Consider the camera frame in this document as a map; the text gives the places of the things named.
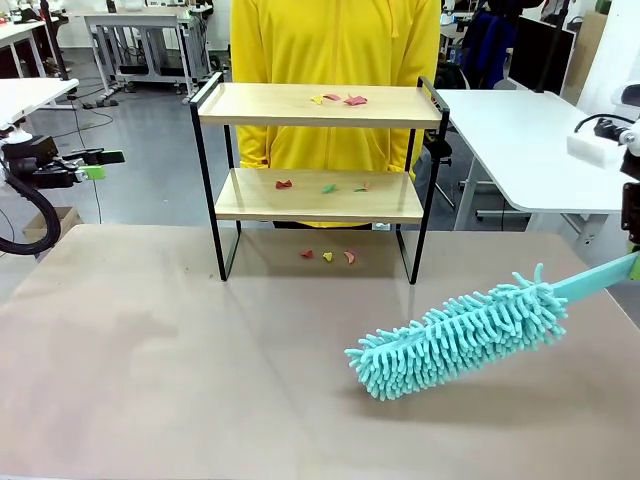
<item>black metal frame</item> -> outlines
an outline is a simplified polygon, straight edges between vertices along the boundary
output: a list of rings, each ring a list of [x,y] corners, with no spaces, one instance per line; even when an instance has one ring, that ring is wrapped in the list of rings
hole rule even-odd
[[[242,225],[239,221],[236,221],[237,235],[231,250],[227,255],[225,261],[222,252],[222,241],[220,240],[220,230],[218,229],[218,217],[216,216],[215,200],[213,199],[213,191],[211,190],[211,176],[209,175],[209,165],[207,164],[207,153],[204,146],[204,137],[202,136],[202,125],[200,123],[200,115],[198,115],[198,107],[203,100],[203,97],[207,95],[211,89],[218,86],[218,84],[224,82],[224,76],[222,72],[217,72],[202,87],[198,93],[189,102],[189,108],[191,110],[191,122],[193,123],[193,130],[196,135],[196,146],[198,147],[198,157],[200,159],[200,171],[202,172],[202,182],[204,183],[204,194],[207,198],[207,207],[209,209],[209,221],[211,222],[211,233],[213,234],[213,243],[216,248],[216,258],[218,259],[218,269],[220,270],[220,280],[226,282],[231,273],[231,267],[233,266],[233,260],[238,250],[238,243],[240,242],[240,234],[242,233]],[[233,147],[231,145],[231,129],[229,125],[224,125],[224,140],[227,146],[227,162],[229,163],[229,169],[234,168],[233,165]]]
[[[435,104],[436,108],[442,114],[442,119],[440,120],[440,127],[438,128],[438,142],[444,142],[445,137],[447,135],[447,128],[449,127],[449,106],[443,100],[443,98],[436,92],[435,88],[429,80],[425,77],[418,78],[418,88],[425,87],[431,94],[431,100]],[[404,171],[409,172],[411,168],[411,159],[413,157],[413,144],[415,143],[416,131],[412,129],[409,133],[409,144],[407,145],[407,159],[404,164]],[[431,157],[431,176],[429,177],[429,186],[427,187],[427,195],[424,199],[424,204],[422,205],[423,213],[422,220],[420,221],[420,233],[418,234],[418,245],[416,246],[416,255],[413,260],[413,265],[411,265],[411,260],[409,259],[409,254],[407,252],[407,247],[404,243],[404,238],[402,238],[402,230],[400,229],[400,224],[396,224],[396,237],[398,238],[398,245],[400,246],[400,254],[402,255],[402,262],[404,263],[404,269],[407,272],[407,278],[409,279],[410,285],[415,285],[418,280],[418,271],[420,270],[420,260],[422,259],[422,248],[424,247],[424,239],[427,235],[427,226],[429,225],[429,217],[431,216],[431,206],[433,204],[433,195],[436,191],[436,182],[438,181],[438,171],[440,170],[440,160],[442,160],[439,156],[437,158]]]
[[[224,259],[224,254],[222,252],[222,242],[220,240],[220,230],[218,228],[218,218],[216,216],[216,207],[215,200],[213,198],[213,191],[211,189],[211,176],[209,175],[209,166],[207,164],[207,153],[204,145],[204,137],[202,135],[202,125],[200,123],[200,115],[198,114],[198,108],[200,104],[204,100],[205,97],[209,96],[211,90],[218,86],[220,83],[224,82],[224,77],[222,72],[217,72],[214,76],[207,82],[207,84],[202,87],[198,93],[191,99],[189,102],[189,108],[191,110],[191,121],[193,123],[193,130],[196,136],[196,146],[198,148],[198,157],[200,159],[200,170],[202,172],[202,181],[204,183],[204,193],[207,199],[207,207],[209,209],[209,221],[211,223],[211,232],[213,234],[213,243],[216,249],[216,258],[218,260],[218,269],[220,271],[220,279],[222,281],[227,281],[229,278],[229,274],[231,273],[231,268],[233,266],[233,260],[235,259],[236,251],[238,249],[238,243],[240,242],[240,235],[242,233],[242,225],[241,222],[236,220],[236,238],[231,245],[231,250],[227,255],[227,259]],[[449,126],[449,106],[445,103],[442,97],[436,92],[435,88],[431,83],[425,78],[418,78],[418,88],[426,87],[428,92],[431,95],[431,100],[436,105],[436,108],[442,114],[442,119],[440,120],[440,127],[438,129],[438,137],[439,141],[444,142],[447,128]],[[233,161],[233,146],[231,144],[231,129],[229,125],[224,125],[224,140],[227,150],[227,162],[229,164],[229,169],[234,168]],[[404,166],[404,171],[409,173],[411,168],[411,160],[413,158],[413,146],[416,138],[416,130],[411,129],[409,133],[409,143],[407,145],[407,156]],[[418,245],[416,247],[416,255],[413,260],[413,265],[411,264],[411,260],[408,258],[407,248],[404,243],[404,239],[402,238],[402,230],[400,228],[400,224],[396,224],[396,237],[398,239],[398,245],[400,246],[400,253],[402,255],[402,261],[405,266],[405,270],[407,272],[407,277],[409,279],[409,283],[414,285],[416,280],[418,279],[418,271],[420,269],[420,259],[422,257],[422,249],[424,246],[424,240],[427,233],[427,225],[429,223],[429,216],[431,214],[431,206],[433,204],[433,195],[436,189],[436,181],[438,177],[438,171],[440,169],[440,160],[441,158],[431,158],[431,178],[429,179],[429,186],[427,188],[427,196],[425,198],[423,204],[423,215],[422,220],[420,221],[420,233],[418,235]]]

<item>shelf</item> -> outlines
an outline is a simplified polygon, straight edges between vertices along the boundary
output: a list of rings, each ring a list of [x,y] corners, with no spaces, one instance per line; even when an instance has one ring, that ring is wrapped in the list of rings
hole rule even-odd
[[[311,101],[328,93],[361,95],[368,103]],[[203,124],[215,125],[435,129],[441,114],[427,95],[416,87],[221,83],[199,114]]]
[[[277,190],[277,181],[293,187]],[[354,189],[369,183],[366,192]],[[322,193],[336,184],[336,190]],[[409,174],[236,168],[216,202],[220,220],[412,223],[422,219]]]

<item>computer monitor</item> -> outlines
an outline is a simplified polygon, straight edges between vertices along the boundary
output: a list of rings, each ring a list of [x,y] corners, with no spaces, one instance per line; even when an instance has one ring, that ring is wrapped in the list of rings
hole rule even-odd
[[[544,65],[549,56],[553,33],[556,27],[520,17],[513,45],[513,56],[509,78],[527,88],[535,90],[540,83]],[[562,30],[560,41],[551,62],[551,69],[544,90],[560,95],[567,76],[569,61],[573,53],[575,34]]]

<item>yellow jacket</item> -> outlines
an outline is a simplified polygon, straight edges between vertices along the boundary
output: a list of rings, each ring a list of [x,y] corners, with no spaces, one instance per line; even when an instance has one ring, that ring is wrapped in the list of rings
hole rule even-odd
[[[441,0],[232,0],[236,82],[413,86],[435,76]],[[409,131],[238,127],[243,167],[402,171]],[[416,132],[414,160],[422,147]]]

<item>top shelf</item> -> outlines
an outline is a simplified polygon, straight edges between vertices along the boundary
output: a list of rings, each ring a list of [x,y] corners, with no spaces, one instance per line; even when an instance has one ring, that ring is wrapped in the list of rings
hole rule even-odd
[[[343,100],[361,95],[368,103],[311,100],[329,93]],[[214,125],[435,129],[442,116],[427,95],[417,87],[221,83],[198,113]]]

